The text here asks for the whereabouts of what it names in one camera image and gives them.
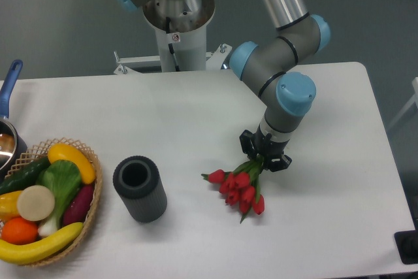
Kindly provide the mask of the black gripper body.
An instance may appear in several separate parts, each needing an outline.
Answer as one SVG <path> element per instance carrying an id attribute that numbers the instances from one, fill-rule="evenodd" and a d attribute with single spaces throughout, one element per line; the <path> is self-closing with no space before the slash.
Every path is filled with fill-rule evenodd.
<path id="1" fill-rule="evenodd" d="M 252 137 L 255 152 L 264 157 L 265 163 L 287 163 L 283 157 L 288 142 L 288 133 L 277 132 L 265 125 L 259 125 Z"/>

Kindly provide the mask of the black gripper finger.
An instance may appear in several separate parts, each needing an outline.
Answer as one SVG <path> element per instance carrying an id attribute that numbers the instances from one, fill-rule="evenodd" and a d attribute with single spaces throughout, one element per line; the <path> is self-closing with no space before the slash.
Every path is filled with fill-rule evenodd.
<path id="1" fill-rule="evenodd" d="M 271 172 L 282 171 L 286 170 L 291 163 L 292 159 L 285 154 L 268 156 L 264 159 L 263 169 L 269 170 Z"/>
<path id="2" fill-rule="evenodd" d="M 242 152 L 247 155 L 248 159 L 257 158 L 257 149 L 254 144 L 254 134 L 248 130 L 244 130 L 239 136 Z"/>

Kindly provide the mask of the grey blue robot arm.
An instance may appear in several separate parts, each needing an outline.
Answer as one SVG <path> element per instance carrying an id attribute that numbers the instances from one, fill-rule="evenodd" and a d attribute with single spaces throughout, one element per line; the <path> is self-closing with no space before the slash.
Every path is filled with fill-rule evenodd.
<path id="1" fill-rule="evenodd" d="M 206 27 L 214 15 L 214 0 L 117 1 L 125 10 L 141 9 L 154 28 L 162 71 L 207 69 Z M 256 132 L 241 134 L 242 151 L 276 172 L 291 164 L 285 147 L 316 95 L 312 79 L 293 68 L 329 43 L 330 28 L 322 17 L 308 12 L 303 0 L 263 1 L 276 38 L 266 46 L 241 44 L 228 64 L 266 107 Z"/>

